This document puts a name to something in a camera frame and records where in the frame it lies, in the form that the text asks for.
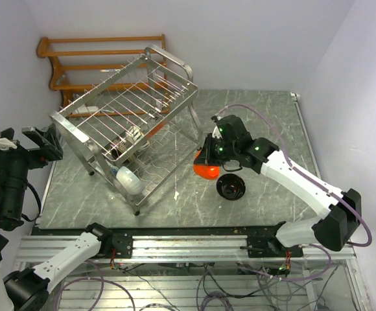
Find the dark patterned bowl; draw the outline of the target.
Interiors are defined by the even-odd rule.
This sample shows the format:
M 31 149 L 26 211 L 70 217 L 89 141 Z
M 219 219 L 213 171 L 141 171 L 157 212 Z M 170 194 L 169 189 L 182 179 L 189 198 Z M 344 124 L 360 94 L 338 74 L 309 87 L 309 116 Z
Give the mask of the dark patterned bowl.
M 117 136 L 110 143 L 110 154 L 114 161 L 118 160 L 127 149 L 126 140 L 123 137 Z

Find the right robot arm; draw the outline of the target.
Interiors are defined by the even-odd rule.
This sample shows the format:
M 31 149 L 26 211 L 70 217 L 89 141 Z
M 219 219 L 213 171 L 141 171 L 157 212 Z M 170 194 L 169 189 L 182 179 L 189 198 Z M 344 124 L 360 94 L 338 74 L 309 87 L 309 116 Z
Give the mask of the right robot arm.
M 342 191 L 317 178 L 285 156 L 267 138 L 252 138 L 240 117 L 212 118 L 213 132 L 194 159 L 196 175 L 214 179 L 218 194 L 226 200 L 242 198 L 246 185 L 235 170 L 220 174 L 230 161 L 277 182 L 304 201 L 316 214 L 314 218 L 278 225 L 266 241 L 267 251 L 281 256 L 292 246 L 319 243 L 331 251 L 340 251 L 360 225 L 361 197 L 355 189 Z

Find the black bowl tan underside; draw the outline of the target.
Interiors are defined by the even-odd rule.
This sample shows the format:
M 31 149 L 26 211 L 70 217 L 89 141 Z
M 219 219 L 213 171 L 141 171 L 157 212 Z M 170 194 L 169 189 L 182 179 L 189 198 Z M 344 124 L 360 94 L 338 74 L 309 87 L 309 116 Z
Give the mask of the black bowl tan underside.
M 236 174 L 224 174 L 217 179 L 218 194 L 226 200 L 235 201 L 241 199 L 246 192 L 244 180 Z

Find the blue floral white bowl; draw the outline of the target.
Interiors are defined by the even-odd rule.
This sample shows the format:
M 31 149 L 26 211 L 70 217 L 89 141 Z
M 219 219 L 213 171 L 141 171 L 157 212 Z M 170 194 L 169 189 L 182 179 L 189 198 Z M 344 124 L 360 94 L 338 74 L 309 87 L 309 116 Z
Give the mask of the blue floral white bowl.
M 109 168 L 110 168 L 112 174 L 113 174 L 114 176 L 116 176 L 117 173 L 118 173 L 118 171 L 119 171 L 119 168 L 118 168 L 117 166 L 115 166 L 115 165 L 111 165 L 110 163 L 108 163 L 108 166 L 109 166 Z

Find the plain white bowl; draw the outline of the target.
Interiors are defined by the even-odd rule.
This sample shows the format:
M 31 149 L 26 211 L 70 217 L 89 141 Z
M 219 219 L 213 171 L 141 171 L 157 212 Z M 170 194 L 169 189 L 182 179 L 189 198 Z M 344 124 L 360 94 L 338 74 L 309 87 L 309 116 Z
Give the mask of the plain white bowl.
M 145 189 L 142 181 L 127 167 L 121 167 L 115 177 L 130 195 L 141 194 Z

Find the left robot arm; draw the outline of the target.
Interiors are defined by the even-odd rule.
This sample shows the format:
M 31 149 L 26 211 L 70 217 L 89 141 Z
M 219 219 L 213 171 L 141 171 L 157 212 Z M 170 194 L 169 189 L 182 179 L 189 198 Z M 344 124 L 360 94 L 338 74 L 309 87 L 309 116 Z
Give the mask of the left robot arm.
M 29 218 L 23 214 L 28 173 L 63 158 L 55 125 L 44 130 L 24 128 L 23 134 L 37 144 L 26 149 L 14 140 L 14 129 L 0 130 L 0 229 L 12 231 Z M 8 239 L 0 234 L 0 310 L 40 310 L 49 294 L 75 268 L 92 257 L 112 252 L 112 232 L 93 223 L 65 249 L 49 260 L 7 276 L 1 272 L 2 250 Z

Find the orange bowl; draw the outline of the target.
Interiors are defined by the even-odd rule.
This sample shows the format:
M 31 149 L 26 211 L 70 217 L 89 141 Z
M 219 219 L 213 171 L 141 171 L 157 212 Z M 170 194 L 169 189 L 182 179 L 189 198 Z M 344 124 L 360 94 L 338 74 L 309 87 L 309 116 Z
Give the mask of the orange bowl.
M 209 179 L 209 180 L 218 179 L 220 175 L 220 166 L 214 165 L 211 162 L 210 162 L 210 165 L 208 166 L 207 165 L 195 165 L 193 162 L 193 170 L 197 176 L 200 176 L 201 178 Z

